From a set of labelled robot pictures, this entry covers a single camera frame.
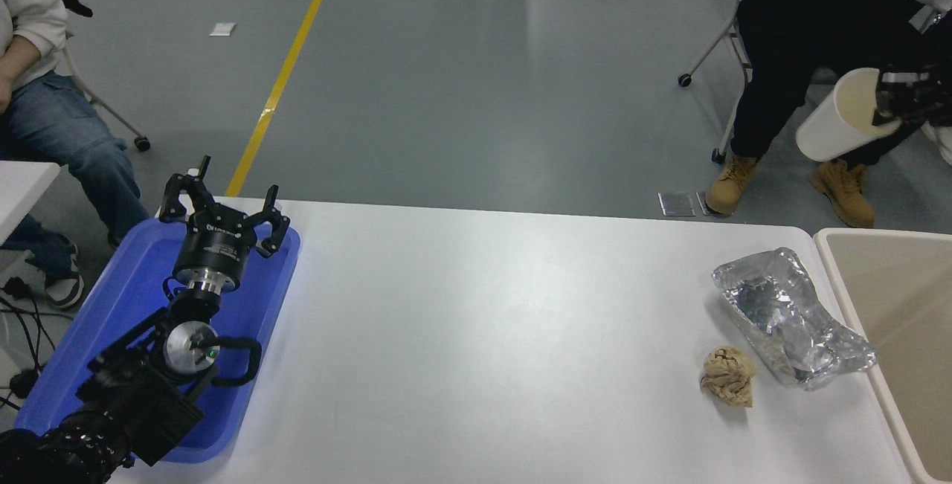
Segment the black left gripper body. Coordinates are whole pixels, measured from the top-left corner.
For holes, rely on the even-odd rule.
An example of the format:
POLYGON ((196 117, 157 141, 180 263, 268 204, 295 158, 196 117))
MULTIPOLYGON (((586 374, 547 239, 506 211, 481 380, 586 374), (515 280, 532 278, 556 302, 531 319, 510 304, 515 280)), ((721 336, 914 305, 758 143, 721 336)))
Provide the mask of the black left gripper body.
POLYGON ((188 216, 174 277, 185 278, 205 269, 229 278, 242 277, 257 238, 247 219, 248 214, 238 210, 201 210, 188 216))

